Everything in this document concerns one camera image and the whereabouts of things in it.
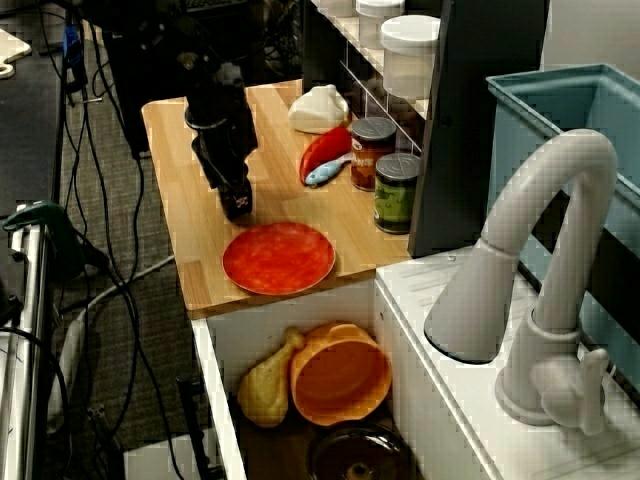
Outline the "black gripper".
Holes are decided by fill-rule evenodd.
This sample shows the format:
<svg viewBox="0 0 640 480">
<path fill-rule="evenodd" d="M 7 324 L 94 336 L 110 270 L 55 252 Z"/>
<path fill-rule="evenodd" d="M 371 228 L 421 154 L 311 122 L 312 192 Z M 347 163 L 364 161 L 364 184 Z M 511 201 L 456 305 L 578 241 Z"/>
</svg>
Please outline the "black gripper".
<svg viewBox="0 0 640 480">
<path fill-rule="evenodd" d="M 196 132 L 192 150 L 210 187 L 218 189 L 225 217 L 235 220 L 250 214 L 253 191 L 246 158 L 258 142 L 248 104 L 190 102 L 185 122 Z"/>
</svg>

